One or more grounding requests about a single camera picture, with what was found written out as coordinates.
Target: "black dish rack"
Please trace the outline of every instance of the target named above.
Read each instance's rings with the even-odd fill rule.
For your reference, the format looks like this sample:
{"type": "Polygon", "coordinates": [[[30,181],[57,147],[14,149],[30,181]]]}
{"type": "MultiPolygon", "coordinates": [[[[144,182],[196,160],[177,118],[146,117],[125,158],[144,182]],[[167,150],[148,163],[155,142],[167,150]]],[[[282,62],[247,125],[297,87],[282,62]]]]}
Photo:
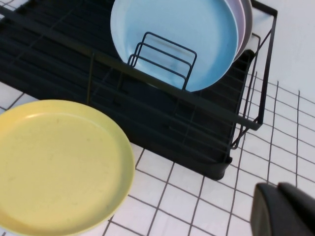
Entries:
{"type": "Polygon", "coordinates": [[[113,0],[30,0],[15,11],[0,6],[5,16],[0,81],[38,99],[86,103],[110,116],[132,142],[209,178],[222,178],[230,150],[263,122],[277,11],[253,0],[254,8],[274,16],[264,39],[253,34],[257,51],[245,51],[209,88],[188,92],[134,69],[137,51],[130,65],[121,62],[110,33],[112,5],[113,0]],[[245,114],[258,52],[268,38],[259,113],[249,120],[245,114]]]}

